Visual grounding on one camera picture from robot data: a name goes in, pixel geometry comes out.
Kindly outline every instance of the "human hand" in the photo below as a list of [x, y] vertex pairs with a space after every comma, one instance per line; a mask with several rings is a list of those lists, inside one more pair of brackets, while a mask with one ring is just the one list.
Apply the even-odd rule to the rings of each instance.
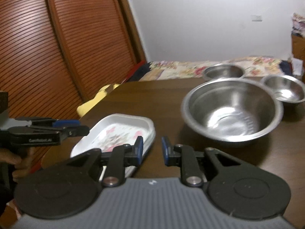
[[13, 164], [16, 168], [12, 173], [15, 182], [18, 182], [20, 178], [25, 177], [30, 173], [34, 154], [33, 149], [34, 148], [28, 148], [27, 157], [22, 159], [20, 156], [10, 152], [8, 149], [0, 148], [0, 162]]

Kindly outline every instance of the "rectangular white dish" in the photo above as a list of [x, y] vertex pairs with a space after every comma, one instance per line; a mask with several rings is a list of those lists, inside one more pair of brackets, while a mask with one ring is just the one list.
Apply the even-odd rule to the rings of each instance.
[[[138, 136], [143, 137], [143, 157], [153, 143], [156, 132], [153, 121], [146, 117], [112, 114], [101, 119], [72, 149], [70, 157], [75, 157], [93, 148], [102, 152], [112, 151], [115, 146], [133, 145]], [[135, 171], [134, 166], [125, 168], [125, 176], [129, 177]]]

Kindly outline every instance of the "white paper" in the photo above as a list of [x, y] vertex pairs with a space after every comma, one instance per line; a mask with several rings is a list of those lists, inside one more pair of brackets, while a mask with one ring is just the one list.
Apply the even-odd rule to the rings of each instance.
[[292, 63], [293, 74], [297, 76], [301, 76], [303, 70], [303, 60], [292, 58], [291, 63]]

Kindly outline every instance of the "floral bedspread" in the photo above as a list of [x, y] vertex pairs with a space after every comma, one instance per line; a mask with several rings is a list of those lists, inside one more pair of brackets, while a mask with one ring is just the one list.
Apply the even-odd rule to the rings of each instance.
[[146, 73], [140, 81], [202, 77], [202, 71], [205, 68], [218, 63], [234, 63], [239, 65], [245, 69], [247, 77], [263, 77], [269, 74], [283, 74], [279, 67], [281, 60], [269, 57], [246, 57], [221, 62], [160, 61], [152, 62], [150, 65], [151, 70]]

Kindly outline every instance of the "small metal bowl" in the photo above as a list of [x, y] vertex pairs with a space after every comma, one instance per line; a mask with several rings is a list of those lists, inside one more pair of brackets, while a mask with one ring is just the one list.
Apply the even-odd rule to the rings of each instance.
[[195, 132], [239, 147], [276, 128], [283, 105], [259, 82], [227, 78], [192, 89], [182, 102], [181, 113]]
[[261, 83], [271, 88], [284, 105], [297, 105], [305, 101], [305, 85], [294, 77], [287, 75], [268, 75]]
[[215, 64], [206, 68], [202, 75], [208, 81], [230, 77], [243, 78], [245, 76], [245, 70], [234, 64]]

